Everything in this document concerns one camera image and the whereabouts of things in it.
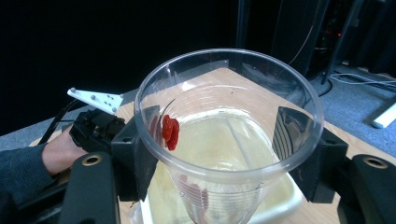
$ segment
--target red object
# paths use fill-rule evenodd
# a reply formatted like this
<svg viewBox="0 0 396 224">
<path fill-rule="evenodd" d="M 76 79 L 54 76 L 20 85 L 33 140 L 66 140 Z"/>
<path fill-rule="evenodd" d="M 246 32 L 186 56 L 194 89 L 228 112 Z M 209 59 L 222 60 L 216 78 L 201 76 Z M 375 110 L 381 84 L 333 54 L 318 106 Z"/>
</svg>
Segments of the red object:
<svg viewBox="0 0 396 224">
<path fill-rule="evenodd" d="M 163 139 L 169 150 L 175 150 L 178 141 L 180 126 L 177 119 L 171 119 L 169 115 L 163 116 Z"/>
<path fill-rule="evenodd" d="M 176 148 L 177 140 L 178 140 L 178 132 L 180 131 L 180 127 L 178 125 L 177 119 L 172 119 L 172 121 L 173 121 L 172 136 L 171 139 L 169 139 L 169 141 L 166 142 L 166 145 L 171 151 L 175 150 Z"/>
<path fill-rule="evenodd" d="M 169 115 L 165 115 L 163 117 L 163 131 L 162 131 L 163 139 L 165 139 L 165 142 L 171 139 L 173 126 L 174 124 L 171 118 L 169 117 Z"/>
</svg>

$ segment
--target black cable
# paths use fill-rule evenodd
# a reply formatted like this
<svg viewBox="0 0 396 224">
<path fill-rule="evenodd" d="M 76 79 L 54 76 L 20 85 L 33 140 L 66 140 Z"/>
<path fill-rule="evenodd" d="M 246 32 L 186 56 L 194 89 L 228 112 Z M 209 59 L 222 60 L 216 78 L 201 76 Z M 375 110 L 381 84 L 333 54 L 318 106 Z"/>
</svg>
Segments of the black cable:
<svg viewBox="0 0 396 224">
<path fill-rule="evenodd" d="M 62 119 L 62 120 L 60 120 L 59 122 L 76 122 L 76 120 L 75 119 Z"/>
<path fill-rule="evenodd" d="M 67 105 L 65 108 L 62 108 L 62 110 L 58 113 L 58 115 L 53 119 L 52 123 L 49 125 L 49 127 L 46 130 L 46 132 L 44 133 L 43 137 L 38 142 L 38 145 L 48 142 L 48 140 L 52 136 L 53 132 L 55 132 L 56 127 L 58 127 L 58 123 L 62 120 L 64 115 L 67 113 L 67 111 L 69 111 L 70 108 L 72 108 L 78 102 L 79 102 L 79 100 L 75 99 L 69 105 Z"/>
<path fill-rule="evenodd" d="M 319 97 L 320 97 L 320 96 L 326 95 L 327 93 L 329 93 L 329 91 L 332 90 L 332 82 L 331 82 L 329 79 L 327 79 L 327 81 L 329 82 L 329 87 L 327 88 L 326 91 L 324 91 L 323 93 L 319 94 L 319 95 L 318 95 Z"/>
</svg>

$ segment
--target person's hand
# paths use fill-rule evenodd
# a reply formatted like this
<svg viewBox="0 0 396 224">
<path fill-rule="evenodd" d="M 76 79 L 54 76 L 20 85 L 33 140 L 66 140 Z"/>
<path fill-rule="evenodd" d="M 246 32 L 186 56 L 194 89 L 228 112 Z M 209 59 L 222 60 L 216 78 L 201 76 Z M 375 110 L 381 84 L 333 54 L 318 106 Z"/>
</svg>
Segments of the person's hand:
<svg viewBox="0 0 396 224">
<path fill-rule="evenodd" d="M 61 171 L 71 167 L 79 157 L 87 154 L 84 149 L 77 147 L 70 136 L 68 127 L 59 136 L 46 144 L 42 158 L 50 175 L 57 175 Z"/>
</svg>

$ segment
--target sleeve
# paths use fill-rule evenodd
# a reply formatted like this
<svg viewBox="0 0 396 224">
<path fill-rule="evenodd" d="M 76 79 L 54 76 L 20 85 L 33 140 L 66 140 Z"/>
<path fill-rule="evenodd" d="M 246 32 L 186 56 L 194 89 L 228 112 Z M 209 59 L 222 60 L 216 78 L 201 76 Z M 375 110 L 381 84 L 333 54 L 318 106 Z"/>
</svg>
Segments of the sleeve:
<svg viewBox="0 0 396 224">
<path fill-rule="evenodd" d="M 0 152 L 0 190 L 9 192 L 16 204 L 23 203 L 55 182 L 41 157 L 44 146 Z"/>
</svg>

